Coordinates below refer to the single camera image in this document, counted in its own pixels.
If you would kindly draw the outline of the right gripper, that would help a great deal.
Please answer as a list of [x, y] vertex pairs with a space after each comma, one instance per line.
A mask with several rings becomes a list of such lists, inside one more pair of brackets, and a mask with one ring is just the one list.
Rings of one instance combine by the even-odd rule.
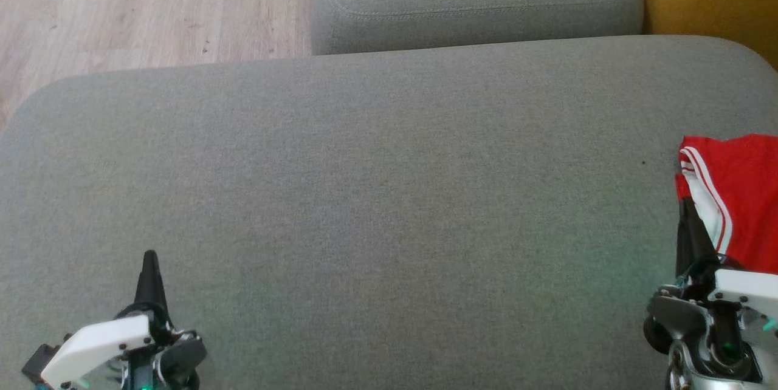
[[[692, 197], [679, 202], [675, 276], [681, 278], [698, 261], [718, 262], [718, 253]], [[777, 278], [767, 273], [717, 269], [678, 285], [678, 296], [661, 297], [663, 319], [717, 319], [714, 305], [744, 306], [776, 319]]]

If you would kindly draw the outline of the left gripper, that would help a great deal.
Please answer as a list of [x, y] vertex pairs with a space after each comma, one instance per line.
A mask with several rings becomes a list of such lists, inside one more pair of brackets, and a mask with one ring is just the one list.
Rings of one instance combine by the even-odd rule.
[[163, 388], [159, 357], [184, 337], [184, 331], [170, 322], [155, 250], [143, 254], [133, 304], [150, 310], [133, 310], [76, 331], [43, 367], [41, 384], [70, 388], [95, 369], [119, 362], [121, 389]]

